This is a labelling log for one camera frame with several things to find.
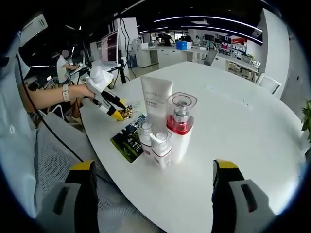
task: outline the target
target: product box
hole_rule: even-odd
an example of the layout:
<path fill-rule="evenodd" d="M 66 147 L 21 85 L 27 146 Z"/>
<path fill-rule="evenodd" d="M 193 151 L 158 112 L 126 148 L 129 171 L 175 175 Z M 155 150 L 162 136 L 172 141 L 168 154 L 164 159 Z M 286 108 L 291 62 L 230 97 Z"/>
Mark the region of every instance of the product box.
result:
<path fill-rule="evenodd" d="M 149 43 L 141 43 L 139 45 L 139 48 L 142 50 L 142 49 L 147 49 L 149 47 Z"/>
<path fill-rule="evenodd" d="M 192 49 L 192 42 L 187 42 L 187 49 L 188 50 Z"/>
<path fill-rule="evenodd" d="M 187 49 L 187 41 L 177 41 L 176 48 L 178 50 L 186 50 Z"/>
<path fill-rule="evenodd" d="M 139 123 L 146 117 L 145 114 L 140 115 L 137 120 L 126 126 L 110 139 L 112 144 L 130 163 L 134 162 L 143 153 L 137 128 Z"/>

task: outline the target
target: person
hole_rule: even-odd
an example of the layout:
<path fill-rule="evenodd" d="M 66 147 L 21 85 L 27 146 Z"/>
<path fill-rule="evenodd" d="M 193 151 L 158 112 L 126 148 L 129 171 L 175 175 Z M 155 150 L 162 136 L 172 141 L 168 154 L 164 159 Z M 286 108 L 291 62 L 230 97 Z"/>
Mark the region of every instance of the person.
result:
<path fill-rule="evenodd" d="M 164 36 L 164 46 L 171 46 L 171 43 L 173 43 L 172 37 L 169 35 L 169 31 L 166 31 Z"/>
<path fill-rule="evenodd" d="M 160 44 L 159 37 L 156 37 L 154 41 L 154 46 L 159 46 L 159 44 Z"/>
<path fill-rule="evenodd" d="M 79 68 L 79 66 L 71 66 L 68 64 L 67 60 L 65 59 L 68 57 L 68 55 L 69 52 L 67 50 L 63 50 L 56 63 L 58 83 L 60 86 L 63 86 L 69 82 L 69 76 L 66 74 L 66 69 L 75 70 Z"/>
<path fill-rule="evenodd" d="M 31 91 L 26 86 L 24 89 L 22 79 L 30 69 L 19 55 L 20 44 L 20 34 L 17 33 L 0 56 L 0 164 L 16 199 L 26 213 L 35 218 L 36 130 L 27 114 L 33 112 L 34 108 L 26 92 L 37 109 L 61 103 L 64 97 L 63 88 Z M 68 96 L 70 100 L 75 100 L 93 98 L 94 94 L 84 84 L 69 86 Z"/>
<path fill-rule="evenodd" d="M 187 41 L 187 42 L 192 42 L 192 38 L 191 38 L 191 36 L 186 35 L 186 36 L 185 36 L 185 38 L 184 38 L 184 41 Z"/>
<path fill-rule="evenodd" d="M 195 43 L 196 45 L 200 45 L 201 40 L 200 40 L 200 38 L 199 38 L 198 35 L 195 37 L 194 43 Z"/>

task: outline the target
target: white squeeze tube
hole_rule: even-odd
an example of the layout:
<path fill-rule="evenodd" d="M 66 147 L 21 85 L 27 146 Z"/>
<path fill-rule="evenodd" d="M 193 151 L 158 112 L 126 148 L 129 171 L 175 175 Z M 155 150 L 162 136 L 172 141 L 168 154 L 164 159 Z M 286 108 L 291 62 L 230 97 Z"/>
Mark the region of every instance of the white squeeze tube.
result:
<path fill-rule="evenodd" d="M 166 128 L 166 103 L 172 95 L 173 83 L 164 79 L 141 77 L 141 86 L 149 122 L 154 130 Z"/>

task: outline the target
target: white mesh fabric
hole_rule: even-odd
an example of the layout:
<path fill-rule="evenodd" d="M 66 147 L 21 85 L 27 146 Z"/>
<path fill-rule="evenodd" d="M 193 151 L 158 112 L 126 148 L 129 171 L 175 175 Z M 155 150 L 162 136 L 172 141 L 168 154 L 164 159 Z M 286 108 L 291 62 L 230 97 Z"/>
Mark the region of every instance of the white mesh fabric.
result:
<path fill-rule="evenodd" d="M 98 224 L 101 233 L 156 233 L 163 232 L 116 188 L 100 163 L 85 134 L 71 127 L 53 113 L 45 117 L 52 130 L 83 160 L 95 160 L 97 173 L 105 182 L 97 178 Z M 58 182 L 64 182 L 71 166 L 78 163 L 74 157 L 49 130 L 41 125 L 37 135 L 35 171 L 37 210 L 42 199 Z"/>

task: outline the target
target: white round table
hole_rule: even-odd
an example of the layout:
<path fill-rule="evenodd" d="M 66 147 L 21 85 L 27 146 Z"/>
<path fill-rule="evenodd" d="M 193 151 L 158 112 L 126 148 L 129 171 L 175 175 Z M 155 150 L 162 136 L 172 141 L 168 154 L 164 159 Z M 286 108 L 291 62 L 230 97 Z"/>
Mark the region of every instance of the white round table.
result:
<path fill-rule="evenodd" d="M 173 92 L 198 98 L 194 129 L 183 161 L 165 170 L 140 156 L 129 163 L 110 142 L 130 123 L 115 122 L 94 105 L 81 109 L 86 133 L 103 166 L 125 196 L 154 224 L 169 233 L 210 232 L 213 223 L 213 160 L 238 165 L 280 213 L 298 184 L 301 122 L 280 100 L 254 83 L 216 68 L 184 62 L 149 73 L 173 82 Z M 115 93 L 140 101 L 140 78 Z"/>

